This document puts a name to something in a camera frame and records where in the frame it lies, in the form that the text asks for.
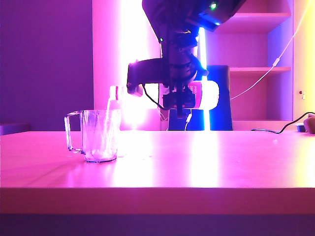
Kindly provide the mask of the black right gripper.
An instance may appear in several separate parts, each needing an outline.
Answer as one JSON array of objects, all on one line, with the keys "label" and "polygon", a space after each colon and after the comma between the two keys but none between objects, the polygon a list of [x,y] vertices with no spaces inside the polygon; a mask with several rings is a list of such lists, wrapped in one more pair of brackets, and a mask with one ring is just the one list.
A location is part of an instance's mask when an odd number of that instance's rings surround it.
[{"label": "black right gripper", "polygon": [[[178,33],[164,31],[161,33],[161,57],[165,60],[166,77],[164,86],[175,86],[177,82],[187,84],[193,79],[202,80],[208,76],[199,59],[195,57],[197,47],[196,35],[190,31]],[[163,107],[167,110],[176,109],[177,115],[184,115],[185,108],[195,107],[195,95],[169,93],[163,96]]]}]

